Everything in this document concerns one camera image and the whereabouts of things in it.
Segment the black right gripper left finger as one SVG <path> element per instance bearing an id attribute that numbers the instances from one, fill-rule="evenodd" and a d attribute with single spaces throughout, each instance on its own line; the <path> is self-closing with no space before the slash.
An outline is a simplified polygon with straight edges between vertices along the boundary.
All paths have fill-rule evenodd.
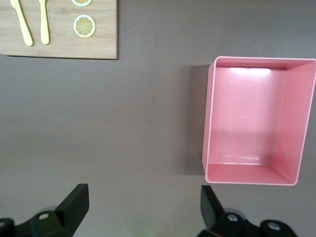
<path id="1" fill-rule="evenodd" d="M 54 210 L 39 212 L 22 224 L 0 218 L 0 237 L 73 237 L 88 210 L 88 185 L 78 184 Z"/>

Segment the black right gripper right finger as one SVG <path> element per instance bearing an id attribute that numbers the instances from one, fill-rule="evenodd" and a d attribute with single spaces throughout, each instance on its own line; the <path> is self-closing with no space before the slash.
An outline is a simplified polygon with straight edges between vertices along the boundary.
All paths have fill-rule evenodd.
<path id="1" fill-rule="evenodd" d="M 264 220 L 255 226 L 236 212 L 226 211 L 207 185 L 201 186 L 200 210 L 206 229 L 197 237 L 298 237 L 284 222 Z"/>

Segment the pink plastic bin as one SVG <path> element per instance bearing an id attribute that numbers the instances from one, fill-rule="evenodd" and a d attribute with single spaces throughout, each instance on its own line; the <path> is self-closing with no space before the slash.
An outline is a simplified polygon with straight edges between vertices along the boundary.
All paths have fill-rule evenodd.
<path id="1" fill-rule="evenodd" d="M 316 59 L 217 57 L 208 69 L 206 181 L 295 185 L 315 84 Z"/>

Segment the wooden cutting board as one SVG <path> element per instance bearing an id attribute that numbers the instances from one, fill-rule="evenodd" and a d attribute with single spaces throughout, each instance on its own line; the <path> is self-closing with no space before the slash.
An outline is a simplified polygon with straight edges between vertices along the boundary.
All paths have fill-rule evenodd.
<path id="1" fill-rule="evenodd" d="M 88 6 L 76 6 L 72 0 L 47 0 L 49 44 L 40 37 L 40 3 L 19 0 L 33 45 L 24 43 L 18 15 L 10 0 L 0 0 L 0 54 L 9 56 L 117 59 L 118 0 L 91 0 Z M 75 19 L 87 15 L 96 30 L 88 38 L 74 31 Z"/>

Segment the yellow plastic knife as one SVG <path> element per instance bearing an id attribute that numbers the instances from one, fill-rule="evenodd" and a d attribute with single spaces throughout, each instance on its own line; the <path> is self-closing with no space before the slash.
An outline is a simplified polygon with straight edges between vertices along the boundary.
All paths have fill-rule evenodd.
<path id="1" fill-rule="evenodd" d="M 32 39 L 32 36 L 30 34 L 28 25 L 26 23 L 26 20 L 25 20 L 24 14 L 23 14 L 23 10 L 22 10 L 22 7 L 20 5 L 20 1 L 19 0 L 10 0 L 10 4 L 15 9 L 15 11 L 17 13 L 19 24 L 20 24 L 20 29 L 21 29 L 21 33 L 22 33 L 22 37 L 23 37 L 25 45 L 32 46 L 33 39 Z"/>

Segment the yellow plastic fork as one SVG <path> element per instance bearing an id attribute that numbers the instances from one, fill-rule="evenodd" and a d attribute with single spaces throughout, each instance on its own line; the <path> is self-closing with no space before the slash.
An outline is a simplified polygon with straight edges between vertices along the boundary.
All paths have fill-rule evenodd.
<path id="1" fill-rule="evenodd" d="M 40 4 L 40 40 L 47 45 L 50 42 L 49 27 L 46 10 L 46 0 L 38 0 Z"/>

